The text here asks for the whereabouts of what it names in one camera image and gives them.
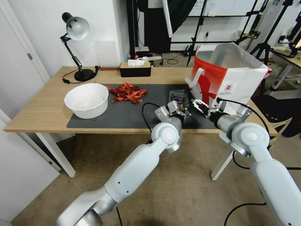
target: door frame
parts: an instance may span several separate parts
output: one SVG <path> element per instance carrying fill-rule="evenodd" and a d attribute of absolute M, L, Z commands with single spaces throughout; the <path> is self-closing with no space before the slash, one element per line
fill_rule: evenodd
<path fill-rule="evenodd" d="M 50 76 L 7 0 L 0 0 L 0 10 L 3 12 L 8 23 L 14 30 L 25 52 L 32 56 L 31 62 L 46 84 L 50 80 Z"/>

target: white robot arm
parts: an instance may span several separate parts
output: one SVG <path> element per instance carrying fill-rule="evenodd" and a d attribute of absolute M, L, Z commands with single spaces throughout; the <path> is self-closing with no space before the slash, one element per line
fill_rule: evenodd
<path fill-rule="evenodd" d="M 250 156 L 251 173 L 279 225 L 301 225 L 301 192 L 286 167 L 271 157 L 267 149 L 268 132 L 258 124 L 244 122 L 251 111 L 241 106 L 237 116 L 230 116 L 220 110 L 223 103 L 211 112 L 201 100 L 192 102 L 221 130 L 222 140 L 236 152 Z"/>
<path fill-rule="evenodd" d="M 240 154 L 250 156 L 251 172 L 279 225 L 301 225 L 301 192 L 286 167 L 271 157 L 267 131 L 244 122 L 250 110 L 240 107 L 237 116 L 230 116 L 220 106 L 212 112 L 201 100 L 192 101 L 221 130 L 222 140 Z M 181 112 L 174 101 L 168 108 L 169 111 L 164 106 L 155 111 L 162 122 L 151 133 L 153 143 L 138 146 L 102 188 L 81 194 L 58 217 L 57 226 L 101 226 L 99 215 L 111 212 L 130 196 L 157 166 L 164 150 L 172 153 L 179 148 L 182 122 L 188 114 Z"/>
<path fill-rule="evenodd" d="M 102 225 L 99 215 L 111 212 L 130 196 L 157 166 L 164 150 L 172 153 L 179 148 L 182 121 L 186 114 L 179 110 L 175 101 L 170 102 L 168 107 L 169 111 L 164 106 L 156 110 L 162 122 L 153 128 L 153 143 L 138 146 L 103 187 L 82 193 L 58 217 L 57 226 Z"/>

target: tissue box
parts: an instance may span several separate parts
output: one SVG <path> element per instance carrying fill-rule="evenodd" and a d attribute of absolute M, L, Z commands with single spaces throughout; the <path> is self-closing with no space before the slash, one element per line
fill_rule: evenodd
<path fill-rule="evenodd" d="M 142 66 L 128 66 L 127 62 L 120 64 L 121 77 L 148 77 L 151 74 L 151 64 L 145 62 Z"/>

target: white plastic basin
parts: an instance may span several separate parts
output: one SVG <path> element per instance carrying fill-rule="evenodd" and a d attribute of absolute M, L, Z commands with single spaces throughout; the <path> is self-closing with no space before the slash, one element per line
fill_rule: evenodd
<path fill-rule="evenodd" d="M 65 96 L 65 105 L 83 119 L 95 118 L 108 107 L 108 90 L 98 83 L 80 85 Z"/>

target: lamp shade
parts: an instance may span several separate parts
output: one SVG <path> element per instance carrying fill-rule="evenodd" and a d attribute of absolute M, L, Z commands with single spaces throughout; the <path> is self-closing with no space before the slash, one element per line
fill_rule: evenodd
<path fill-rule="evenodd" d="M 62 19 L 66 23 L 66 30 L 71 39 L 79 41 L 88 35 L 90 26 L 85 19 L 73 17 L 70 13 L 63 13 Z"/>

